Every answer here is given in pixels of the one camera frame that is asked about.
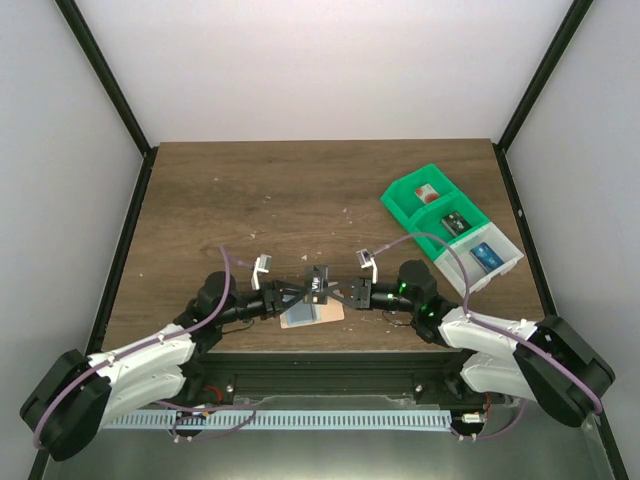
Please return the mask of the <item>beige leather card holder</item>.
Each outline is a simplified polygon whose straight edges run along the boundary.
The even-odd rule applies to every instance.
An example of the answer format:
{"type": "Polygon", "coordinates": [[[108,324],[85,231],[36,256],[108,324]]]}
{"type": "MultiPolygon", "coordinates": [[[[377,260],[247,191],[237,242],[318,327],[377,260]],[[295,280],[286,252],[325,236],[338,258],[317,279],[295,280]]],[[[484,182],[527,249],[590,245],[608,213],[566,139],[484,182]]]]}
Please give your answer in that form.
{"type": "Polygon", "coordinates": [[[307,304],[300,301],[280,315],[280,327],[282,329],[307,327],[342,321],[344,318],[344,308],[340,302],[307,304]]]}

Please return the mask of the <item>black VIP card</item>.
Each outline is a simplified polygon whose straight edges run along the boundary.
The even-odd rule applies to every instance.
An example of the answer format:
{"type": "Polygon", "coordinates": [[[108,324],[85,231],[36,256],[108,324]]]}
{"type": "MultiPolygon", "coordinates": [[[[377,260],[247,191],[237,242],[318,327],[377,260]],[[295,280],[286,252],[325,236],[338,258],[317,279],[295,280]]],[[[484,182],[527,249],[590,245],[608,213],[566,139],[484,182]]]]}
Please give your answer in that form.
{"type": "Polygon", "coordinates": [[[310,265],[306,267],[304,276],[304,296],[303,301],[311,305],[325,305],[328,286],[328,266],[310,265]]]}

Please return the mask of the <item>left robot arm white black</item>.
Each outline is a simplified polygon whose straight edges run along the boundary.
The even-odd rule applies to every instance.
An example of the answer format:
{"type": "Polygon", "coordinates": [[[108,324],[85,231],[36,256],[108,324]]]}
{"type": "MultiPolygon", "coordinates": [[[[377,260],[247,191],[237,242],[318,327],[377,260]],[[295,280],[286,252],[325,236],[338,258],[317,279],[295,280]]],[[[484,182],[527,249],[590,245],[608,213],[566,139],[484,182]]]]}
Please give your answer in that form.
{"type": "Polygon", "coordinates": [[[112,420],[167,401],[174,408],[202,404],[198,360],[236,321],[279,316],[305,299],[324,299],[326,280],[304,285],[262,283],[246,292],[227,271],[210,274],[185,310],[160,331],[115,350],[63,353],[20,409],[36,448],[63,461],[83,450],[112,420]]]}

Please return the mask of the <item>black card in bin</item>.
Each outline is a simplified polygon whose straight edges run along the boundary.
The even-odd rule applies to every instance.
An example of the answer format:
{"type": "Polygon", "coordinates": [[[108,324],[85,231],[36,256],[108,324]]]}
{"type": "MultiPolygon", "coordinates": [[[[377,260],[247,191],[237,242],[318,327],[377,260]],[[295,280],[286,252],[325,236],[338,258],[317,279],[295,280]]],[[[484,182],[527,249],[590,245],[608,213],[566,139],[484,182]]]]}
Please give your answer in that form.
{"type": "Polygon", "coordinates": [[[441,224],[453,237],[460,236],[471,229],[469,222],[458,211],[443,216],[441,224]]]}

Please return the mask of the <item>red white card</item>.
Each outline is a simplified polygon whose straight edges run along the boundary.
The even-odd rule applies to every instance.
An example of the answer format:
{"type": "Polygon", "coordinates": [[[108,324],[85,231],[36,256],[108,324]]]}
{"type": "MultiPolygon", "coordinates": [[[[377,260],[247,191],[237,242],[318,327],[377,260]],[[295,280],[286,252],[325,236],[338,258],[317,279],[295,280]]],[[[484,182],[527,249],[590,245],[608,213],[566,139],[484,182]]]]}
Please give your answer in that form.
{"type": "Polygon", "coordinates": [[[424,205],[433,203],[441,197],[441,194],[429,183],[416,188],[414,193],[424,205]]]}

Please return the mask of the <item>green plastic bin middle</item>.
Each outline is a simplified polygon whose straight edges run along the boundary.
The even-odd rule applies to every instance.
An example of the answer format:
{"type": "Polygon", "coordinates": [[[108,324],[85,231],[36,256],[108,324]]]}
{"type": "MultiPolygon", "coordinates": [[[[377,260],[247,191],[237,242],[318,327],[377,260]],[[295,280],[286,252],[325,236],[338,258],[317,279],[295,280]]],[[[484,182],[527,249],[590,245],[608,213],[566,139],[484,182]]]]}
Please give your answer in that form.
{"type": "Polygon", "coordinates": [[[409,220],[410,233],[429,233],[453,244],[489,223],[464,193],[454,192],[421,207],[409,220]]]}

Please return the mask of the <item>green plastic bin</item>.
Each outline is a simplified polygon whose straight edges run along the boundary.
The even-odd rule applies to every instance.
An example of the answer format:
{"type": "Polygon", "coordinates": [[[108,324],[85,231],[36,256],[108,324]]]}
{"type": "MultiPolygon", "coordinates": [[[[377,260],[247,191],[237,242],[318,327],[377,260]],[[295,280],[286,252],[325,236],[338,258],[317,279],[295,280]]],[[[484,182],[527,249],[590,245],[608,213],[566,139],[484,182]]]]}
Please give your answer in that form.
{"type": "Polygon", "coordinates": [[[421,207],[409,220],[410,233],[429,233],[453,244],[489,223],[464,193],[454,192],[421,207]]]}
{"type": "Polygon", "coordinates": [[[400,223],[407,223],[418,211],[458,191],[458,187],[435,165],[428,164],[398,180],[380,200],[400,223]]]}

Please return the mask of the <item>white plastic bin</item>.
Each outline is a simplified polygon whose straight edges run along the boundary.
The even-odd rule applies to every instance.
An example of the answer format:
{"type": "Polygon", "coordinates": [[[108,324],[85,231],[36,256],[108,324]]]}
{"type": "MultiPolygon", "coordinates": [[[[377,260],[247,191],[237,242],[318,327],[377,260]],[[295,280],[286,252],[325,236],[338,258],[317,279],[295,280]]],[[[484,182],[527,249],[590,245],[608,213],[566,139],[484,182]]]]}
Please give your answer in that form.
{"type": "Polygon", "coordinates": [[[492,222],[487,223],[451,244],[467,272],[449,250],[436,260],[435,266],[462,296],[483,289],[494,277],[505,275],[524,257],[515,244],[492,222]]]}

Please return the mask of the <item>green plastic bin far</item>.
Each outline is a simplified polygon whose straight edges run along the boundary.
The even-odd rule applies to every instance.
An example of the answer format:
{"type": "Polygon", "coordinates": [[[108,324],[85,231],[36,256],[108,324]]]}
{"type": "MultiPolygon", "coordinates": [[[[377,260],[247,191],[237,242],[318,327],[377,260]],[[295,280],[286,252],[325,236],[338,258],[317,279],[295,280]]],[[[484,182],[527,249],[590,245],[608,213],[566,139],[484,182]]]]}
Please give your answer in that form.
{"type": "Polygon", "coordinates": [[[428,164],[398,180],[380,200],[400,223],[407,223],[418,211],[458,191],[458,187],[435,165],[428,164]]]}

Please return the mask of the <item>metal sheet front panel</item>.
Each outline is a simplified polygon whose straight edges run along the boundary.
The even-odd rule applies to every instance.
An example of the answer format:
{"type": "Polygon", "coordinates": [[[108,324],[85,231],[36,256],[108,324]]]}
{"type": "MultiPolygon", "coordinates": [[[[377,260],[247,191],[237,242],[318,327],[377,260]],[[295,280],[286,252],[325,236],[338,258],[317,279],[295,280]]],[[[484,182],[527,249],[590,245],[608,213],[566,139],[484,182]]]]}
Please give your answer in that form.
{"type": "Polygon", "coordinates": [[[490,440],[411,431],[244,431],[176,444],[106,430],[46,479],[613,479],[598,425],[563,427],[534,404],[490,440]]]}

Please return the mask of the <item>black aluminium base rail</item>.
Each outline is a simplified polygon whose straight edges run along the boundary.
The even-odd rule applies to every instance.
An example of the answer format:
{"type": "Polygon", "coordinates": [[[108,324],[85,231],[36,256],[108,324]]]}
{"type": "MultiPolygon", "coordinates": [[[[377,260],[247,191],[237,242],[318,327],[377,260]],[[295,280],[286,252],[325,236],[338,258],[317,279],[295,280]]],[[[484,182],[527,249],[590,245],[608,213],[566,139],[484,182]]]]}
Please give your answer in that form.
{"type": "Polygon", "coordinates": [[[386,395],[420,403],[471,406],[481,395],[459,372],[466,350],[416,352],[211,352],[190,362],[181,389],[168,398],[181,405],[239,396],[386,395]],[[222,398],[216,398],[220,392],[222,398]]]}

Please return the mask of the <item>black frame side rail left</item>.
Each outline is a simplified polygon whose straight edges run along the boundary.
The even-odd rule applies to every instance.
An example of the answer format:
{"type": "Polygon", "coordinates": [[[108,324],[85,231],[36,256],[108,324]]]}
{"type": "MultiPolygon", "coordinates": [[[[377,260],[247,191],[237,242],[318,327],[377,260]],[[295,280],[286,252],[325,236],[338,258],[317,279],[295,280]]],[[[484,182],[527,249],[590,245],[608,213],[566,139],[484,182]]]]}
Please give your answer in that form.
{"type": "Polygon", "coordinates": [[[158,146],[153,147],[144,155],[115,249],[114,257],[109,269],[105,287],[96,312],[87,347],[85,349],[86,355],[97,353],[103,347],[108,324],[112,315],[144,198],[152,176],[158,150],[158,146]]]}

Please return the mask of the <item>black frame post right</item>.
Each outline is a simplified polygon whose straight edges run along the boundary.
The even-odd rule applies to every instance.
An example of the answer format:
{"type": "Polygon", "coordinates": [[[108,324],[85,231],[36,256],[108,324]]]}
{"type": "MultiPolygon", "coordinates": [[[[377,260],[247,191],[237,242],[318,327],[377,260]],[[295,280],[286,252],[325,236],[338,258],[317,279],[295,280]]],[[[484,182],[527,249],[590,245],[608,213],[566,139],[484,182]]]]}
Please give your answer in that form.
{"type": "Polygon", "coordinates": [[[589,12],[593,0],[574,0],[564,15],[520,101],[509,119],[497,146],[508,151],[527,117],[562,59],[566,49],[589,12]]]}

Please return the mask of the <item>black frame post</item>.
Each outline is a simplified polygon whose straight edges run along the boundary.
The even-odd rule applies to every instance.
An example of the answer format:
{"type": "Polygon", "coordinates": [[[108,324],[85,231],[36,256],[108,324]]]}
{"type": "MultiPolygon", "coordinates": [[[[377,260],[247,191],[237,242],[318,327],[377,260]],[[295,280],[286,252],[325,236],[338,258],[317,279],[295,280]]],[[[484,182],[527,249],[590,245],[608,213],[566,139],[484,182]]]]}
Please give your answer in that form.
{"type": "Polygon", "coordinates": [[[137,150],[142,156],[149,155],[152,147],[77,2],[73,0],[55,0],[55,4],[91,65],[137,150]]]}
{"type": "Polygon", "coordinates": [[[566,49],[589,12],[593,0],[574,0],[564,15],[520,101],[509,119],[497,146],[508,151],[527,117],[562,59],[566,49]]]}

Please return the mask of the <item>black frame post left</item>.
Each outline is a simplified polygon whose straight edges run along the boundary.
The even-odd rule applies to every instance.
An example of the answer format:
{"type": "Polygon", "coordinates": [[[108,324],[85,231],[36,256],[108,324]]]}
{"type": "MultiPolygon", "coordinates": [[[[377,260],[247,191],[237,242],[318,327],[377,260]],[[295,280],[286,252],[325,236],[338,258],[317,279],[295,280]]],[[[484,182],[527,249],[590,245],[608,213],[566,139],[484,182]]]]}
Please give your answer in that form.
{"type": "Polygon", "coordinates": [[[77,2],[73,0],[55,0],[55,4],[91,65],[137,150],[142,156],[149,155],[152,147],[77,2]]]}

